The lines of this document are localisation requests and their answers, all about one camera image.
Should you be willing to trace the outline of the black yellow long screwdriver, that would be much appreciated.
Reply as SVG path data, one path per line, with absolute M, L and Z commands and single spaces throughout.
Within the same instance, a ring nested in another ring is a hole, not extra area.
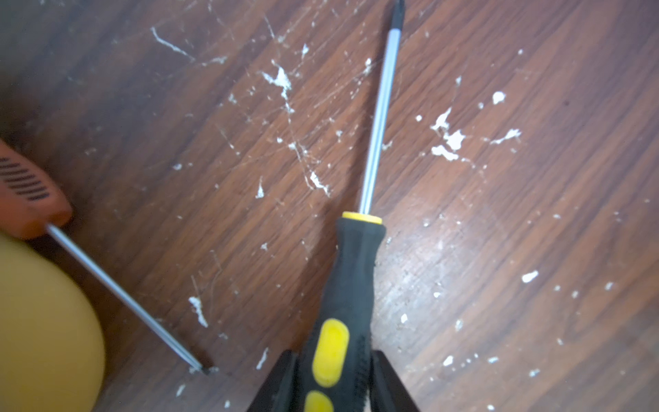
M 337 221 L 336 261 L 297 364 L 293 411 L 362 411 L 370 401 L 374 268 L 386 234 L 382 218 L 371 209 L 404 16 L 405 3 L 394 2 L 359 207 Z

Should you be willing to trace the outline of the orange black large screwdriver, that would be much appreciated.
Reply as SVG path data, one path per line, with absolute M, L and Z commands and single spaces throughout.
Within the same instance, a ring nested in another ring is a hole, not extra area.
M 1 143 L 1 230 L 20 240 L 50 236 L 70 256 L 128 307 L 161 341 L 194 370 L 209 369 L 162 324 L 116 283 L 61 229 L 73 210 L 53 179 L 5 142 Z

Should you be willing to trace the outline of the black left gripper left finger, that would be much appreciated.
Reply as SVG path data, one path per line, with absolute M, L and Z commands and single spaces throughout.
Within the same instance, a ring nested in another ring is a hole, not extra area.
M 298 355 L 285 350 L 261 385 L 247 412 L 292 411 Z

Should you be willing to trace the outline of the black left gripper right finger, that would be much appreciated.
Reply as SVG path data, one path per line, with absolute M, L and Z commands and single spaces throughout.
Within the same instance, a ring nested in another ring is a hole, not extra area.
M 371 354 L 369 399 L 373 412 L 420 412 L 397 372 L 380 350 Z

